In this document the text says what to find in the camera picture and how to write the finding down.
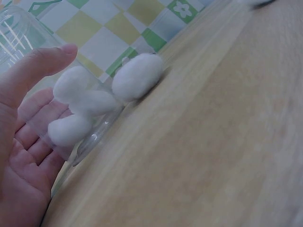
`wooden table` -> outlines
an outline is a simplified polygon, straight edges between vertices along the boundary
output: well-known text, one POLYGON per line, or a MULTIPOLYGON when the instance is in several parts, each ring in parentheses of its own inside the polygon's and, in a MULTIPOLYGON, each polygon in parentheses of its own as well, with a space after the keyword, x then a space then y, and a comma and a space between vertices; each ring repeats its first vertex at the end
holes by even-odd
POLYGON ((160 54, 43 226, 303 226, 303 1, 218 0, 160 54))

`white flower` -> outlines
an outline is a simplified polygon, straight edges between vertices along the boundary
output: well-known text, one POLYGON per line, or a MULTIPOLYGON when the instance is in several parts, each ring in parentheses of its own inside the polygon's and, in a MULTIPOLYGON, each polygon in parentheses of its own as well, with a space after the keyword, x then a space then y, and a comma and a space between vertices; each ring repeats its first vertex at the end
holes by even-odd
POLYGON ((193 14, 189 11, 188 4, 182 4, 177 1, 177 5, 174 7, 174 11, 179 12, 182 18, 186 18, 187 16, 192 16, 193 14))

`palm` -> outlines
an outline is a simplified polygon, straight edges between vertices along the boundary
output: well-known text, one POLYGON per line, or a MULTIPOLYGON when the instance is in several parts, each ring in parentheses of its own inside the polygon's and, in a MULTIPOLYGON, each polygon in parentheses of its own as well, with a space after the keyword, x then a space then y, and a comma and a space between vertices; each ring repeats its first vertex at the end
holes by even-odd
MULTIPOLYGON (((64 163, 48 145, 47 126, 71 112, 53 100, 51 88, 22 100, 43 77, 65 69, 76 55, 74 44, 36 49, 0 75, 0 226, 41 222, 64 163)), ((68 156, 70 150, 61 152, 68 156)))
POLYGON ((25 116, 28 124, 18 118, 13 149, 4 169, 2 193, 7 205, 11 207, 6 217, 14 221, 16 215, 22 223, 39 221, 50 200, 51 187, 60 171, 64 160, 48 146, 47 125, 50 121, 69 115, 65 105, 53 101, 51 89, 37 92, 25 101, 18 110, 19 115, 25 116), (38 137, 31 123, 40 124, 38 137))

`green and white checkered pattern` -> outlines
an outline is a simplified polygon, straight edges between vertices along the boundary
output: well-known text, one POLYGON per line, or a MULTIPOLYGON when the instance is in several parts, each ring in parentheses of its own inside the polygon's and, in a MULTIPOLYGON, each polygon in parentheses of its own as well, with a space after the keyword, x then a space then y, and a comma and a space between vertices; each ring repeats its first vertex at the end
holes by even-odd
POLYGON ((210 0, 22 0, 61 42, 76 43, 78 59, 102 81, 125 58, 158 52, 210 0))

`white cotton ball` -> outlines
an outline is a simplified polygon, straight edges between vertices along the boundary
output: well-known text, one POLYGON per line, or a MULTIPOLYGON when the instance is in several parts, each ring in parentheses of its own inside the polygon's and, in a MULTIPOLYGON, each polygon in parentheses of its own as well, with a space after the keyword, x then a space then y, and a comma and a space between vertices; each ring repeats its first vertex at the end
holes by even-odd
POLYGON ((261 5, 261 4, 265 4, 265 3, 269 3, 273 0, 238 0, 238 2, 240 3, 246 3, 249 5, 261 5))
POLYGON ((81 115, 71 115, 48 124, 48 136, 59 147, 69 147, 81 141, 92 129, 93 122, 81 115))
POLYGON ((84 116, 104 115, 118 107, 118 101, 106 91, 85 91, 69 105, 73 114, 84 116))
POLYGON ((113 93, 125 102, 141 98, 157 84, 163 67, 163 60, 158 55, 143 53, 136 56, 115 75, 113 93))
POLYGON ((82 66, 66 70, 57 80, 53 88, 53 96, 61 103, 68 104, 89 82, 89 72, 82 66))

